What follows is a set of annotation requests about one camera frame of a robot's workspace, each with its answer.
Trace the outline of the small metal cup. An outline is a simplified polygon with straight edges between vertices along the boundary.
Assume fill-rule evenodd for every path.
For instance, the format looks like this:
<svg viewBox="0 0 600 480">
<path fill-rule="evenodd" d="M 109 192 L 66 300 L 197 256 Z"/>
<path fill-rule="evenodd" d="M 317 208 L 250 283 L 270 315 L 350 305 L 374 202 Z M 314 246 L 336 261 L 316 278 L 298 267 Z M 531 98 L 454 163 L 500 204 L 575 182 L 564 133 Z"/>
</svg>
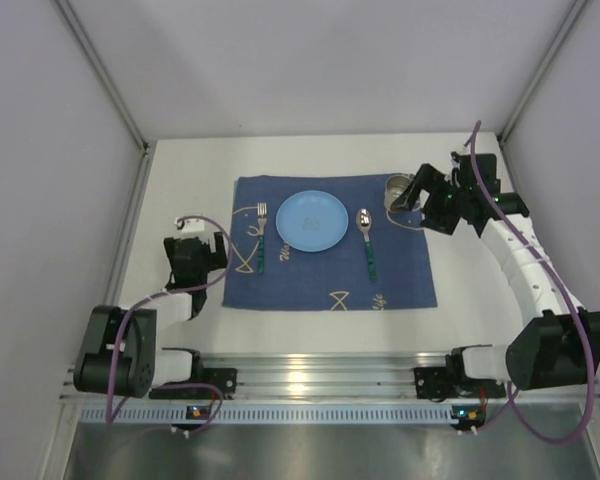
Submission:
<svg viewBox="0 0 600 480">
<path fill-rule="evenodd" d="M 407 207 L 405 200 L 399 201 L 401 195 L 410 187 L 415 175 L 394 174 L 391 175 L 385 184 L 384 206 L 390 212 L 415 211 L 420 208 L 420 201 L 416 200 L 412 207 Z"/>
</svg>

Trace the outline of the metal fork teal handle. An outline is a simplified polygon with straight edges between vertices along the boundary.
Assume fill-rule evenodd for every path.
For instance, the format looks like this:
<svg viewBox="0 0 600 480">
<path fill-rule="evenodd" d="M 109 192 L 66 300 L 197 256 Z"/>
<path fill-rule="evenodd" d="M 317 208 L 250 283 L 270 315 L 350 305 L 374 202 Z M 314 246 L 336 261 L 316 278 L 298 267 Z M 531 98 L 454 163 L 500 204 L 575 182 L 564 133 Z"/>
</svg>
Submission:
<svg viewBox="0 0 600 480">
<path fill-rule="evenodd" d="M 257 273 L 262 274 L 265 270 L 265 227 L 267 224 L 267 204 L 260 202 L 257 204 L 257 222 L 258 222 L 258 249 L 257 249 Z"/>
</svg>

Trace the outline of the metal spoon teal handle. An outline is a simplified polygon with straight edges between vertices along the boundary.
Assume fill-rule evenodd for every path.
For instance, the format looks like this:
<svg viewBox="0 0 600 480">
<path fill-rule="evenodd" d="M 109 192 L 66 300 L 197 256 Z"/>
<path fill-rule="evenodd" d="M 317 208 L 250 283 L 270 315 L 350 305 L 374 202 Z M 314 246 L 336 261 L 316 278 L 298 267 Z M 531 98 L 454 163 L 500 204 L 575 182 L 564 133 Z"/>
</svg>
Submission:
<svg viewBox="0 0 600 480">
<path fill-rule="evenodd" d="M 357 225 L 358 230 L 362 233 L 362 236 L 363 236 L 369 278 L 372 283 L 375 283 L 377 281 L 377 267 L 376 267 L 376 263 L 375 263 L 373 246 L 372 246 L 371 238 L 370 238 L 372 218 L 371 218 L 370 212 L 367 209 L 361 208 L 357 212 L 356 225 Z"/>
</svg>

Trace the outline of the blue cloth placemat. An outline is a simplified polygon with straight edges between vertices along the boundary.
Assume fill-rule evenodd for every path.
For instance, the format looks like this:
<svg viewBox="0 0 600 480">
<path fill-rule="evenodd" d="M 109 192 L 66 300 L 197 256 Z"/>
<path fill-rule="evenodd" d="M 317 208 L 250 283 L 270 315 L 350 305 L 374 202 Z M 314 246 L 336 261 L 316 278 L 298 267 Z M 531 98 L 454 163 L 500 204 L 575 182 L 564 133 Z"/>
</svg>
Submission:
<svg viewBox="0 0 600 480">
<path fill-rule="evenodd" d="M 386 174 L 344 177 L 241 177 L 235 183 L 230 236 L 234 247 L 223 304 L 255 311 L 429 309 L 437 305 L 429 249 L 419 211 L 385 209 Z M 318 190 L 342 201 L 344 238 L 329 250 L 305 253 L 277 233 L 278 208 L 291 195 Z M 257 273 L 257 204 L 267 204 L 265 270 Z M 377 281 L 369 278 L 356 214 L 367 209 Z"/>
</svg>

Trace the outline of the light blue plastic plate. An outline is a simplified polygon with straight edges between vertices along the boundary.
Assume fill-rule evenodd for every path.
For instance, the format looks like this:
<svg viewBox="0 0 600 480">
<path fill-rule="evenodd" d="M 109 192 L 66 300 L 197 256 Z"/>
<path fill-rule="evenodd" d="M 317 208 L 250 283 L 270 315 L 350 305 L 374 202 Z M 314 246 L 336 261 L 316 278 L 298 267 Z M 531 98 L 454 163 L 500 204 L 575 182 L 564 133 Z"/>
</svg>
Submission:
<svg viewBox="0 0 600 480">
<path fill-rule="evenodd" d="M 349 214 L 334 195 L 305 190 L 283 201 L 276 213 L 275 227 L 291 248 L 318 253 L 331 249 L 344 238 L 349 227 Z"/>
</svg>

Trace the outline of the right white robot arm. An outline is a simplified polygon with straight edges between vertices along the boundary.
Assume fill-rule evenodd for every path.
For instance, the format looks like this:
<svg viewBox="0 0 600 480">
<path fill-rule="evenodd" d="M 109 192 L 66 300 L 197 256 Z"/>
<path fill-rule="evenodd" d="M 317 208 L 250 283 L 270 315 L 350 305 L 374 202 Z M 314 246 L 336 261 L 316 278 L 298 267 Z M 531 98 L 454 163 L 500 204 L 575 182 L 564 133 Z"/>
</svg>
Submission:
<svg viewBox="0 0 600 480">
<path fill-rule="evenodd" d="M 538 243 L 530 212 L 516 192 L 503 192 L 492 154 L 454 153 L 445 174 L 423 164 L 391 206 L 419 208 L 421 225 L 451 235 L 459 221 L 472 226 L 506 277 L 523 328 L 508 345 L 458 347 L 446 359 L 470 381 L 511 382 L 521 390 L 582 385 L 600 362 L 600 312 L 587 310 L 546 271 L 551 261 Z"/>
</svg>

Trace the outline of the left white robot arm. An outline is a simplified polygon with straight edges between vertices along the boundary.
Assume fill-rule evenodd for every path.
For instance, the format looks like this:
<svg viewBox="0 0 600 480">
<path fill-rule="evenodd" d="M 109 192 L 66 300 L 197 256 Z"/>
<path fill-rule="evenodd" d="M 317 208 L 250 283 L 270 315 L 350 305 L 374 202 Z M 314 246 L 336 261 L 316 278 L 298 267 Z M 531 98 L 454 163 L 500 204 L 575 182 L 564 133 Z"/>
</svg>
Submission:
<svg viewBox="0 0 600 480">
<path fill-rule="evenodd" d="M 163 240 L 168 280 L 160 297 L 182 299 L 190 318 L 207 300 L 209 274 L 228 267 L 226 236 L 216 231 L 185 233 Z M 139 307 L 98 305 L 91 312 L 73 369 L 80 392 L 140 398 L 157 378 L 158 311 L 152 295 Z"/>
</svg>

